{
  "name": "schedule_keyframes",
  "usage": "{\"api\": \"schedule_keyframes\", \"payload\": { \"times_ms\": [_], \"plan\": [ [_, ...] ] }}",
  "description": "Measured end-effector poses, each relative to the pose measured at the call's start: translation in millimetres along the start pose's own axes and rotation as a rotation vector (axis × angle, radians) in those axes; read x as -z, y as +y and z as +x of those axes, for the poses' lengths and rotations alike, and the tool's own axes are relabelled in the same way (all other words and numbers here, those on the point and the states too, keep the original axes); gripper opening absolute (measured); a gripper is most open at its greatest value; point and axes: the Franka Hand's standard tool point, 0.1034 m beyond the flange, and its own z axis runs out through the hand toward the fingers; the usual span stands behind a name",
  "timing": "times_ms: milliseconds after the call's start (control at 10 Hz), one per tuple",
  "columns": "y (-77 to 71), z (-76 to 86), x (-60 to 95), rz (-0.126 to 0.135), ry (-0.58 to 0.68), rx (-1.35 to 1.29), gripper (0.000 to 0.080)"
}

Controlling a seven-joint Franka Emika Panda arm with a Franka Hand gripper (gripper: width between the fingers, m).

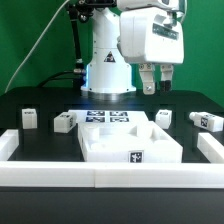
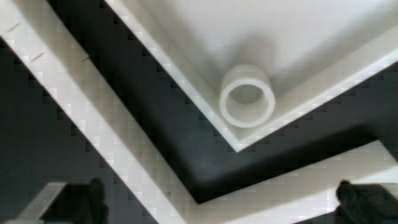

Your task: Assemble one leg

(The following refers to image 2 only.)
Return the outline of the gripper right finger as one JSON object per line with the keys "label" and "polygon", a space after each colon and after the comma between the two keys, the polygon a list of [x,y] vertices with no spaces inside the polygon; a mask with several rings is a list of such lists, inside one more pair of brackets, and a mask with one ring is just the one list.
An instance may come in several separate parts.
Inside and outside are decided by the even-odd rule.
{"label": "gripper right finger", "polygon": [[341,181],[336,196],[354,224],[398,224],[398,183]]}

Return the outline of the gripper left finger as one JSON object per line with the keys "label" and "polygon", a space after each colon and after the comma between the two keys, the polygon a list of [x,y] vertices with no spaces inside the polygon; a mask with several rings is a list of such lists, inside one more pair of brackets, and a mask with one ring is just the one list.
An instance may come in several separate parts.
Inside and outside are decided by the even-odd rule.
{"label": "gripper left finger", "polygon": [[11,224],[108,224],[101,180],[94,178],[87,184],[50,182]]}

